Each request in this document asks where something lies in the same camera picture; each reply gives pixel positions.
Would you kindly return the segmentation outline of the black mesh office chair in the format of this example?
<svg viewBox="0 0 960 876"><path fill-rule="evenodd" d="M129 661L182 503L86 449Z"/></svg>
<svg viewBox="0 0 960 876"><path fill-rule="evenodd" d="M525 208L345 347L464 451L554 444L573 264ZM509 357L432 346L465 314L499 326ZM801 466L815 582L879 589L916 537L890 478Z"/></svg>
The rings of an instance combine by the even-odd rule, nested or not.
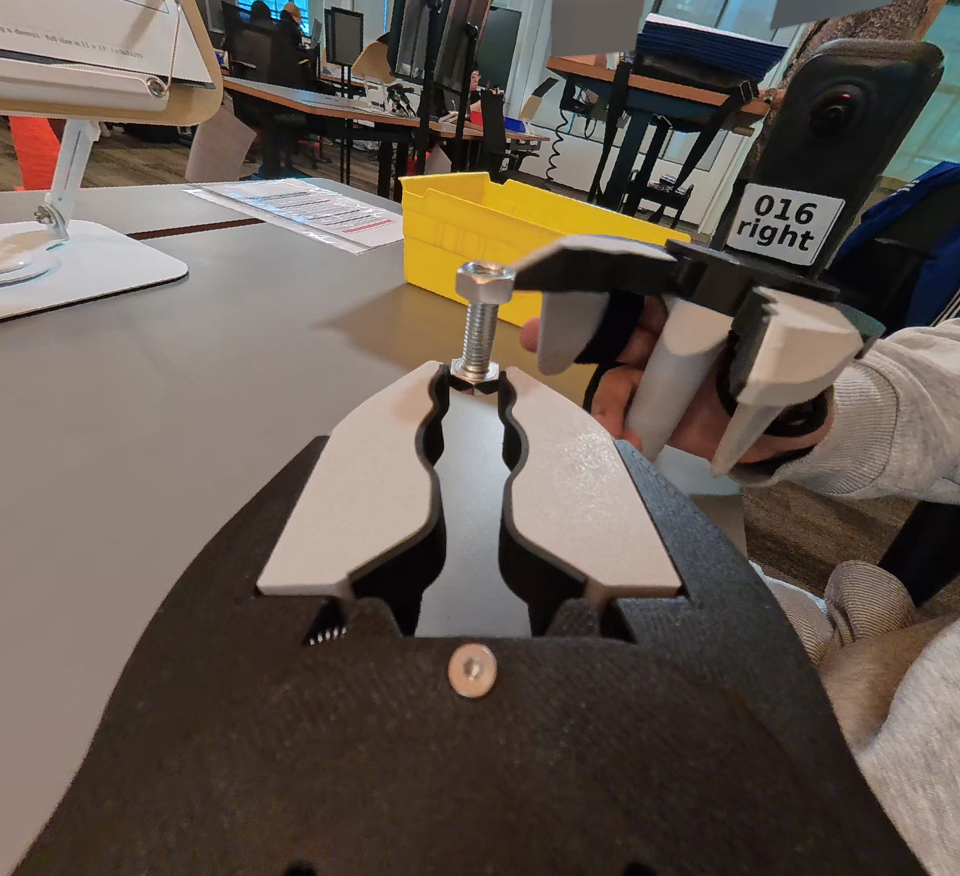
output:
<svg viewBox="0 0 960 876"><path fill-rule="evenodd" d="M959 575L959 506L918 502L878 566L926 604Z"/></svg>

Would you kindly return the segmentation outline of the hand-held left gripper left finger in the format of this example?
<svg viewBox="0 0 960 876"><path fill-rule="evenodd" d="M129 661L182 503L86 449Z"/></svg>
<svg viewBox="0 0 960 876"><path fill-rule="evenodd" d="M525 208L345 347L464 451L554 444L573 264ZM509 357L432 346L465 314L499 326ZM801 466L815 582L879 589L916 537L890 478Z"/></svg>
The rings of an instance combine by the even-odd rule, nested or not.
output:
<svg viewBox="0 0 960 876"><path fill-rule="evenodd" d="M262 595L353 597L364 571L427 529L438 481L417 438L446 369L426 361L333 428L258 578Z"/></svg>

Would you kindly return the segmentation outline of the dark flat monitor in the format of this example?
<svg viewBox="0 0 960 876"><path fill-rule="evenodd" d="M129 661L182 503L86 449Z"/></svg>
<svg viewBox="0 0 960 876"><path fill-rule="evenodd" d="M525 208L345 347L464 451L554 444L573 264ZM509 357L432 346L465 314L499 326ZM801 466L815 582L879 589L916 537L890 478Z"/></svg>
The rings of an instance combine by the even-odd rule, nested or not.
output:
<svg viewBox="0 0 960 876"><path fill-rule="evenodd" d="M497 5L490 7L474 59L481 87L507 92L521 23L520 10Z"/></svg>

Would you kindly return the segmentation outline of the small black monitor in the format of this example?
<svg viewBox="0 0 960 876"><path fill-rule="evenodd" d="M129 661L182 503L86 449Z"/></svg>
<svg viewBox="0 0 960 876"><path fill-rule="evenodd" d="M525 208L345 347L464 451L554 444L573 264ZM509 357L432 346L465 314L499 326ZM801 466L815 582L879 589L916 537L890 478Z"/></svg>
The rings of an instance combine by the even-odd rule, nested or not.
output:
<svg viewBox="0 0 960 876"><path fill-rule="evenodd" d="M351 68L365 48L364 14L343 7L323 10L324 52L327 64Z"/></svg>

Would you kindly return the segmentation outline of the grey desk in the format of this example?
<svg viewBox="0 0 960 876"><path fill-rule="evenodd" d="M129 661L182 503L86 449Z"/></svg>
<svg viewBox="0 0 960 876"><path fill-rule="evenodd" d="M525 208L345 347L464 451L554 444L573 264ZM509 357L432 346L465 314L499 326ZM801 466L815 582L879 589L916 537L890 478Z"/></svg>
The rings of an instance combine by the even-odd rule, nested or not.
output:
<svg viewBox="0 0 960 876"><path fill-rule="evenodd" d="M2 328L2 874L618 874L586 783L488 774L455 696L439 758L357 750L349 639L256 594L325 434L459 334L360 256L262 226L150 242L171 286Z"/></svg>

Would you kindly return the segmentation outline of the person's right hand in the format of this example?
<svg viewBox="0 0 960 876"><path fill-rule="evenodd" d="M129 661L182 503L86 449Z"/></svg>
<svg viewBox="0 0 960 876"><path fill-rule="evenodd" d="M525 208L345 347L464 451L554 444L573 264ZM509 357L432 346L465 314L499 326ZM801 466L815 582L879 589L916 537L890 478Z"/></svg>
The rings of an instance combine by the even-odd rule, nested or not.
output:
<svg viewBox="0 0 960 876"><path fill-rule="evenodd" d="M618 366L600 379L589 411L614 438L624 439L640 451L644 451L642 438L627 425L626 415L666 318L666 303L659 297L649 298L625 349L616 358ZM719 360L716 359L670 441L675 449L705 460L713 458L731 419L716 392L718 366ZM828 395L822 426L800 437L762 434L740 457L739 464L755 464L810 450L828 436L833 424L834 398Z"/></svg>

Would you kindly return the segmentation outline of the long brown office desk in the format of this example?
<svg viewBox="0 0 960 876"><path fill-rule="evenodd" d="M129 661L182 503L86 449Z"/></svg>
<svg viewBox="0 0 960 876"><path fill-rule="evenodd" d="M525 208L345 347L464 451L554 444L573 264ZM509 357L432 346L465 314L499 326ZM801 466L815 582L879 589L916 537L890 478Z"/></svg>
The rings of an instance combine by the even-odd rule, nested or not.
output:
<svg viewBox="0 0 960 876"><path fill-rule="evenodd" d="M223 78L223 88L234 95L243 95L262 102L269 102L287 110L307 116L333 121L333 131L343 140L366 140L378 143L382 150L378 156L377 195L380 198L399 200L401 186L399 177L405 176L409 150L414 149L419 139L420 122L413 116L384 113L360 100L346 99L267 83ZM455 123L431 120L427 142L436 139L455 140ZM537 133L506 131L508 155L522 162L526 156L536 153L548 137Z"/></svg>

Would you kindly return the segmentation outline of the yellow plastic bin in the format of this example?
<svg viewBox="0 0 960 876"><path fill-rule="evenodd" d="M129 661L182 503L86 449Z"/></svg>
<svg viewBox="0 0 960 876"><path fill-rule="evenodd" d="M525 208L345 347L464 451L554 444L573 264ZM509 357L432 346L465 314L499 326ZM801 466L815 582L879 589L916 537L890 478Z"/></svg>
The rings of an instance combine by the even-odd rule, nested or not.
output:
<svg viewBox="0 0 960 876"><path fill-rule="evenodd" d="M402 180L407 283L457 302L456 272L469 262L513 265L566 235L609 235L664 247L690 238L666 227L485 173Z"/></svg>

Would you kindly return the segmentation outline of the person's right forearm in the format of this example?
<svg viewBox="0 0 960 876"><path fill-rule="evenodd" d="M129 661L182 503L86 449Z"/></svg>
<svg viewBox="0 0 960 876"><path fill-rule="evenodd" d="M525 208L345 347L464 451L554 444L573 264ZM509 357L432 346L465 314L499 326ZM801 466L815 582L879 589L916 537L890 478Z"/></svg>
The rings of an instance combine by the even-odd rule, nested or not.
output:
<svg viewBox="0 0 960 876"><path fill-rule="evenodd" d="M959 319L875 343L834 383L821 442L731 475L741 486L787 482L839 498L958 505Z"/></svg>

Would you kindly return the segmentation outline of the orange cone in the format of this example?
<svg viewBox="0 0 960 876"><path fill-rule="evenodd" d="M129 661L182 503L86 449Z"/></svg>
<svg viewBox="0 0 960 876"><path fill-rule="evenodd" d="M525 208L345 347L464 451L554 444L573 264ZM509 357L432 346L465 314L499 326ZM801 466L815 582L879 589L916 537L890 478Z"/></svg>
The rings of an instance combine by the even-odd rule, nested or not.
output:
<svg viewBox="0 0 960 876"><path fill-rule="evenodd" d="M56 174L61 141L46 117L10 115L8 124L18 162L22 189L48 191Z"/></svg>

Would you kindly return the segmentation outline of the brown standing desk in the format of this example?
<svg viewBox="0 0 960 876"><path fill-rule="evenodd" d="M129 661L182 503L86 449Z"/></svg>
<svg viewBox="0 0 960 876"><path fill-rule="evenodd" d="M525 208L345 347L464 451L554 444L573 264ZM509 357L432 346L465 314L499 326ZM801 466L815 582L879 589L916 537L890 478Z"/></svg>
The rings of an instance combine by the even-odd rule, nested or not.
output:
<svg viewBox="0 0 960 876"><path fill-rule="evenodd" d="M547 69L572 89L589 91L606 104L602 149L588 201L630 217L649 202L656 206L651 222L660 222L671 209L672 226L690 201L690 175L716 137L723 131L748 133L770 110L768 99L750 80L724 92L639 75L630 62L609 68L586 57L551 57ZM691 147L673 180L659 183L654 169L672 133L689 135Z"/></svg>

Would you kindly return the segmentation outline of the person's grey sweatshirt torso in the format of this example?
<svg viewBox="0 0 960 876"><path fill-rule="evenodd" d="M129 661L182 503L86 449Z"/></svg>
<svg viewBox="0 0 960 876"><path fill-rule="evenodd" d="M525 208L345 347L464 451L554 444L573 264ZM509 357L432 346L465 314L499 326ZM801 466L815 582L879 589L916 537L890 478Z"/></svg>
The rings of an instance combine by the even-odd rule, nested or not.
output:
<svg viewBox="0 0 960 876"><path fill-rule="evenodd" d="M959 619L922 618L866 562L823 596L760 573L818 671L870 789L929 874L959 873Z"/></svg>

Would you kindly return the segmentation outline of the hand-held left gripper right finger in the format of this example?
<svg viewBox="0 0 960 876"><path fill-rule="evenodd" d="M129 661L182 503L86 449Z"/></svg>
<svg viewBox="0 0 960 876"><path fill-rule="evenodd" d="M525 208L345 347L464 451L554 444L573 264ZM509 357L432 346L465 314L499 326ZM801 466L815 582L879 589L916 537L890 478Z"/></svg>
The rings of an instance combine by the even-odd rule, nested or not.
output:
<svg viewBox="0 0 960 876"><path fill-rule="evenodd" d="M516 367L500 394L510 539L584 599L677 596L680 575L606 429Z"/></svg>

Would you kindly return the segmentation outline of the laminated instruction sheet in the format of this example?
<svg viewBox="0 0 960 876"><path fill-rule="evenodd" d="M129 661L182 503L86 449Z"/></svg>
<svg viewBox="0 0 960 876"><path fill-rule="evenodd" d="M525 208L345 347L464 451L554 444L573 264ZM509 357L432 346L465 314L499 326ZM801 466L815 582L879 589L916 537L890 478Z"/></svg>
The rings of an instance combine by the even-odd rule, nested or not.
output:
<svg viewBox="0 0 960 876"><path fill-rule="evenodd" d="M397 212L305 179L208 183L186 191L352 255L404 239Z"/></svg>

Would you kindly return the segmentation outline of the silver hex bolt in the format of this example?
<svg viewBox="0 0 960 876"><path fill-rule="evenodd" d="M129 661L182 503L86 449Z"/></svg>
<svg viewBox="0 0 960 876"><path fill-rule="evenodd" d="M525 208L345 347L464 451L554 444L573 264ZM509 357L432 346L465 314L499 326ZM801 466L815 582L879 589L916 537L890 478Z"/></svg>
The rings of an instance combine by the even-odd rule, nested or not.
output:
<svg viewBox="0 0 960 876"><path fill-rule="evenodd" d="M496 304L468 304L462 354L454 358L449 366L450 388L480 395L489 395L498 390L500 370L492 357L498 310Z"/></svg>

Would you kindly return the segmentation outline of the stack of blue folders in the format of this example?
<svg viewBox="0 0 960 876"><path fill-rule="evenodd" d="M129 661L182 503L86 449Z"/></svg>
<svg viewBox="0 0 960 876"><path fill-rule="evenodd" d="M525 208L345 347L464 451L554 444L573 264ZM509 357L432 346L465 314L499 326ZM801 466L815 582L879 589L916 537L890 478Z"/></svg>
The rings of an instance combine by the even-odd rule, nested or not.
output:
<svg viewBox="0 0 960 876"><path fill-rule="evenodd" d="M637 54L676 56L762 82L787 46L651 13L635 40Z"/></svg>

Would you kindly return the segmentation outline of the white tablet stand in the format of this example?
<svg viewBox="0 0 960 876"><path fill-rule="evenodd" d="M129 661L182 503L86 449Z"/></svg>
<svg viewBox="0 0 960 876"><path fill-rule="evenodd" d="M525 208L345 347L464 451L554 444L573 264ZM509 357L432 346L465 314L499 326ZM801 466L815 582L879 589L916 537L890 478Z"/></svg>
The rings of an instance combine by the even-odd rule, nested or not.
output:
<svg viewBox="0 0 960 876"><path fill-rule="evenodd" d="M74 221L101 123L198 126L223 80L195 0L1 0L1 111L65 122L33 220L2 224L7 321L178 282L187 264Z"/></svg>

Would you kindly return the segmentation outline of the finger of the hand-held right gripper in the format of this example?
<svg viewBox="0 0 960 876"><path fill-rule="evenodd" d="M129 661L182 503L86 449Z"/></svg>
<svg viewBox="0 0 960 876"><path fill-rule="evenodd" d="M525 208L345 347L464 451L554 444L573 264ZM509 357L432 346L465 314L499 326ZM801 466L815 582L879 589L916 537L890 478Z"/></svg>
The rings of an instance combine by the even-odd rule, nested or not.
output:
<svg viewBox="0 0 960 876"><path fill-rule="evenodd" d="M863 337L834 305L758 286L738 310L715 386L730 417L711 458L728 474L763 436L797 439L827 416L827 392Z"/></svg>
<svg viewBox="0 0 960 876"><path fill-rule="evenodd" d="M606 234L566 235L522 258L513 266L514 289L541 296L539 372L612 362L645 299L670 289L679 267L661 246Z"/></svg>

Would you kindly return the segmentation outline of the silver hex nut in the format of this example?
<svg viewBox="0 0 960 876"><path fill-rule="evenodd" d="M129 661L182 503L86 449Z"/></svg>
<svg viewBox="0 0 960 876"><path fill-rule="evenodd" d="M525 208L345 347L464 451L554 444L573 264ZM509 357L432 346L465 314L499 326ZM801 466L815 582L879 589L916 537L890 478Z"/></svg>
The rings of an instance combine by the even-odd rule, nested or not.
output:
<svg viewBox="0 0 960 876"><path fill-rule="evenodd" d="M514 293L516 273L510 266L475 260L462 264L455 275L455 292L471 305L503 306Z"/></svg>

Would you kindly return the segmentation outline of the pale grey chair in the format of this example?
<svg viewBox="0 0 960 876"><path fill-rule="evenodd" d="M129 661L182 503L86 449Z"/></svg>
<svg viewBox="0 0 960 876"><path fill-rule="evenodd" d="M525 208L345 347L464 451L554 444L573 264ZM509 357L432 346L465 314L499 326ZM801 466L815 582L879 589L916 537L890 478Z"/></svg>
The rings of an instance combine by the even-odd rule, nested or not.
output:
<svg viewBox="0 0 960 876"><path fill-rule="evenodd" d="M216 114L197 127L186 165L186 182L238 181L256 136L256 131L234 114L232 104L222 104Z"/></svg>

